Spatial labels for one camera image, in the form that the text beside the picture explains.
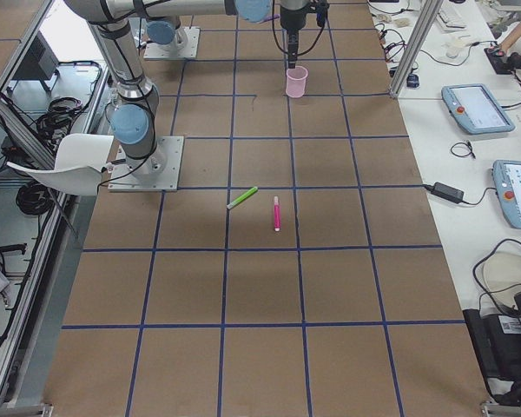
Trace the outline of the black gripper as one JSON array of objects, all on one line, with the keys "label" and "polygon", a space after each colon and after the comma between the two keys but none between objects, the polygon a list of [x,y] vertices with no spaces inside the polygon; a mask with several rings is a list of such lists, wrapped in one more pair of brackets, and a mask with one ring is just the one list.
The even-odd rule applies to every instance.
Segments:
[{"label": "black gripper", "polygon": [[[287,68],[296,68],[297,59],[308,54],[318,43],[328,18],[330,4],[328,1],[307,1],[307,0],[283,0],[280,1],[280,26],[287,34],[287,49],[282,52],[287,56]],[[306,50],[299,52],[300,31],[307,23],[307,15],[316,16],[317,26],[320,28],[312,45]]]}]

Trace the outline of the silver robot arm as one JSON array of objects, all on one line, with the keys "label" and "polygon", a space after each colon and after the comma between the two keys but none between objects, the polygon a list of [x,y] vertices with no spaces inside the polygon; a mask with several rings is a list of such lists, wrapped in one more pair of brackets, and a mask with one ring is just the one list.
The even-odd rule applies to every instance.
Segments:
[{"label": "silver robot arm", "polygon": [[268,1],[68,1],[66,5],[84,19],[112,73],[120,107],[111,118],[115,139],[125,152],[129,173],[144,177],[165,168],[155,133],[159,93],[142,67],[129,19],[147,21],[147,34],[157,44],[170,45],[182,33],[181,16],[238,16],[250,23],[263,21]]}]

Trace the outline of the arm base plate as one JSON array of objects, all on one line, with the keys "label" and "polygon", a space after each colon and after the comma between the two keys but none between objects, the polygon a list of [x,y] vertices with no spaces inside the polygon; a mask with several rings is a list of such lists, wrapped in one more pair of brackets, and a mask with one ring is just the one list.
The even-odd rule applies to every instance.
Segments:
[{"label": "arm base plate", "polygon": [[108,189],[112,192],[175,192],[178,189],[181,159],[184,147],[183,136],[160,136],[156,139],[156,150],[137,170],[140,162],[127,158],[122,146],[118,157],[124,163],[115,165]]},{"label": "arm base plate", "polygon": [[149,61],[174,61],[195,59],[197,56],[200,28],[196,26],[147,27],[148,44],[144,52],[144,59]]}]

